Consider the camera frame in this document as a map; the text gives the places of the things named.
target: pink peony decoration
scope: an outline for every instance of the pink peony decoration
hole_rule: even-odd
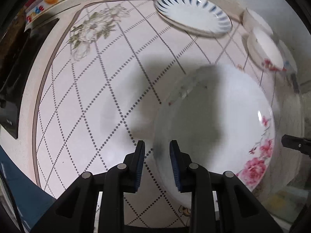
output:
[[[265,118],[265,116],[262,117],[262,124],[267,127],[269,120]]]
[[[239,178],[247,185],[254,186],[261,179],[266,169],[265,161],[259,160],[259,158],[253,158],[244,165],[244,169],[237,174]]]
[[[270,158],[272,156],[272,139],[267,139],[265,144],[259,147],[259,150],[262,158]]]

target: white bowl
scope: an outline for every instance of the white bowl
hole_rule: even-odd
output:
[[[215,173],[230,170],[252,191],[273,152],[272,110],[259,85],[230,64],[203,66],[175,85],[157,114],[153,155],[167,192],[190,208],[191,193],[180,193],[174,181],[173,139],[193,162]],[[269,148],[268,154],[261,146]]]
[[[259,27],[269,36],[273,35],[273,30],[268,23],[255,11],[250,9],[246,9],[243,13],[243,26],[248,32],[251,32],[255,27]]]
[[[263,30],[255,27],[247,39],[248,52],[255,64],[265,71],[282,71],[282,55],[273,40]]]
[[[289,74],[296,74],[297,65],[288,47],[284,44],[282,40],[279,41],[277,47],[279,48],[281,55],[283,57],[284,68],[286,69],[286,72]]]

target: floral bowl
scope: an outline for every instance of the floral bowl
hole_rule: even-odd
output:
[[[260,28],[254,28],[248,39],[247,48],[251,59],[262,70],[282,71],[282,55],[273,40]]]

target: pink flower pattern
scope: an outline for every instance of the pink flower pattern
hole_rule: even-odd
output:
[[[247,161],[244,168],[236,174],[248,188],[253,188],[259,183],[266,170],[265,161],[271,158],[273,153],[273,139],[265,139],[262,145],[262,140],[267,137],[266,134],[270,128],[269,121],[270,119],[265,116],[262,117],[262,124],[266,127],[265,132],[261,140],[255,143],[255,146],[249,151],[249,154],[255,154],[256,149],[259,148],[260,156]]]
[[[269,119],[265,118],[265,116],[263,116],[262,118],[262,124],[267,127],[268,126],[268,122],[269,122]]]
[[[272,156],[272,149],[272,139],[266,139],[265,144],[259,148],[261,151],[260,156],[262,158],[270,158]]]
[[[253,158],[244,165],[244,169],[238,174],[239,178],[248,186],[256,185],[266,170],[265,161]]]

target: diamond pattern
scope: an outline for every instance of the diamond pattern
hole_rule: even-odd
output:
[[[261,84],[280,120],[277,103],[282,97],[275,93],[276,76],[262,74],[253,64],[245,48],[247,32],[235,21],[222,38],[197,37],[170,27],[152,1],[133,0],[94,4],[81,11],[74,25],[117,5],[129,16],[120,18],[109,37],[91,43],[86,57],[74,60],[73,47],[67,44],[69,32],[53,60],[41,92],[36,133],[41,186],[57,198],[83,171],[98,174],[122,162],[142,139],[146,156],[141,186],[138,193],[125,194],[125,224],[184,227],[189,218],[178,211],[180,205],[161,184],[152,156],[154,120],[161,103],[185,73],[209,63],[240,64]],[[277,80],[276,88],[286,87],[284,80]],[[277,155],[285,160],[280,150]],[[271,167],[283,169],[278,161]],[[266,174],[266,186],[273,189],[276,178]]]

